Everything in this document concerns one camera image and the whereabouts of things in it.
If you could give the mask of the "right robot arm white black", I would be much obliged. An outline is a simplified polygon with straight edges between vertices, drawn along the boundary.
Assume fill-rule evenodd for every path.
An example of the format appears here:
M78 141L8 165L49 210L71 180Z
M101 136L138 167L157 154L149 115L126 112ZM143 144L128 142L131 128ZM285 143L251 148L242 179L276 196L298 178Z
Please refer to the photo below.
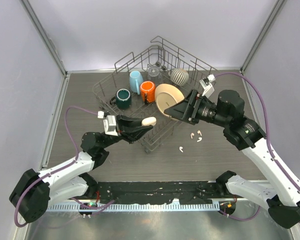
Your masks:
M244 106L244 100L234 90L221 91L217 103L213 103L193 89L164 113L192 125L205 121L222 127L226 140L258 167L271 187L263 187L228 170L216 179L216 193L223 198L229 195L246 198L264 208L278 225L289 229L300 223L300 180L268 144L262 128L244 115Z

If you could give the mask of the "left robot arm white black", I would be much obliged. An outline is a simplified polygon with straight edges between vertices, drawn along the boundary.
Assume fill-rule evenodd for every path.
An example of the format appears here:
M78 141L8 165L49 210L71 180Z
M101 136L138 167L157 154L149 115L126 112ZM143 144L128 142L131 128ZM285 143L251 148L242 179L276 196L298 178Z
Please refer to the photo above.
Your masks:
M15 207L17 227L38 220L48 207L64 200L74 197L92 199L98 183L88 173L106 161L109 156L106 148L120 141L132 144L157 123L155 117L133 118L105 111L95 115L103 121L104 131L86 132L81 138L81 146L75 148L73 158L46 170L37 172L31 168L23 173L9 196ZM25 224L19 223L18 216L22 216Z

